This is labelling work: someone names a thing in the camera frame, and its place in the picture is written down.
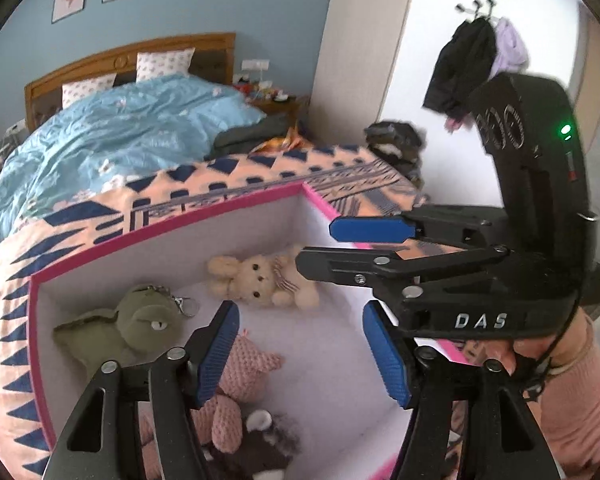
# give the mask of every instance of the hand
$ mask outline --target hand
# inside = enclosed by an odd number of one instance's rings
[[[517,341],[489,341],[486,343],[487,357],[497,359],[512,374],[516,369],[516,357],[538,359],[546,352],[555,336],[538,339],[519,339]],[[573,362],[587,342],[587,316],[579,308],[564,336],[551,352],[551,366],[560,367]]]

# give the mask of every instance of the green plush toy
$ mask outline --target green plush toy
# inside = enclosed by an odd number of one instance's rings
[[[104,361],[122,367],[166,351],[182,334],[181,303],[167,289],[153,285],[132,288],[115,310],[92,310],[54,329],[54,340],[80,361],[89,379]]]

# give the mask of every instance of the wall outlet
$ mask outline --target wall outlet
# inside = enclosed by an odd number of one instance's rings
[[[244,59],[242,70],[269,70],[269,59]]]
[[[10,136],[10,135],[16,135],[19,134],[22,130],[26,130],[27,129],[27,121],[24,119],[19,120],[17,123],[15,123],[13,126],[7,128],[7,131],[5,131],[4,136]]]

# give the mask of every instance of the light blue duvet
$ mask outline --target light blue duvet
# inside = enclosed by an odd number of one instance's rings
[[[199,162],[216,136],[264,118],[234,89],[170,75],[79,100],[0,174],[0,242],[24,224],[158,170]]]

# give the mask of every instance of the bedside table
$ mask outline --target bedside table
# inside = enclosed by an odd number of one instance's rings
[[[259,108],[267,115],[286,114],[289,118],[289,125],[293,126],[298,120],[304,99],[294,97],[284,103],[277,103],[273,100],[254,99],[249,104]]]

